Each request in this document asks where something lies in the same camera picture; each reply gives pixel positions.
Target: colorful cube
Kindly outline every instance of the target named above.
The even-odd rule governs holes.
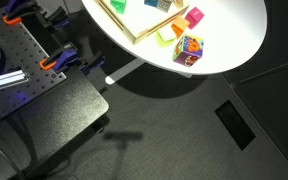
[[[194,7],[190,12],[187,13],[185,19],[190,22],[188,28],[193,29],[204,17],[202,11]]]
[[[156,7],[158,0],[144,0],[144,4]]]
[[[185,29],[188,27],[190,22],[188,22],[186,19],[182,18],[181,16],[177,16],[172,24],[172,29],[176,34],[176,37],[179,38],[185,31]]]
[[[176,35],[171,27],[164,26],[157,30],[156,40],[160,47],[171,45],[176,39]]]
[[[185,34],[175,47],[173,61],[190,67],[202,58],[203,46],[202,38]]]
[[[110,0],[110,4],[114,7],[117,13],[124,14],[126,0]]]

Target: green cube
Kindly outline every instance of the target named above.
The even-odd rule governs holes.
[[[110,4],[114,7],[117,13],[124,14],[126,0],[110,0]]]

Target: gray carpet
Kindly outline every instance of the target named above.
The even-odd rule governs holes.
[[[105,130],[95,135],[93,129],[85,131],[32,178],[288,179],[288,163],[222,75],[187,79],[145,64],[106,85],[105,77],[133,57],[85,19],[78,23],[89,37],[79,33],[75,43],[84,48],[84,57],[98,49],[107,57],[88,77],[110,104],[100,119]],[[244,151],[214,112],[227,100],[256,135]]]

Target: black floor tile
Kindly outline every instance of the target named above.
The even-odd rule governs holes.
[[[288,68],[236,90],[288,159]]]
[[[244,65],[224,73],[238,82],[288,62],[288,1],[265,0],[268,28],[259,51]]]

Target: pink cube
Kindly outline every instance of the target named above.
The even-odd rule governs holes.
[[[193,29],[204,17],[202,11],[194,7],[190,12],[187,13],[185,19],[190,22],[188,28]]]

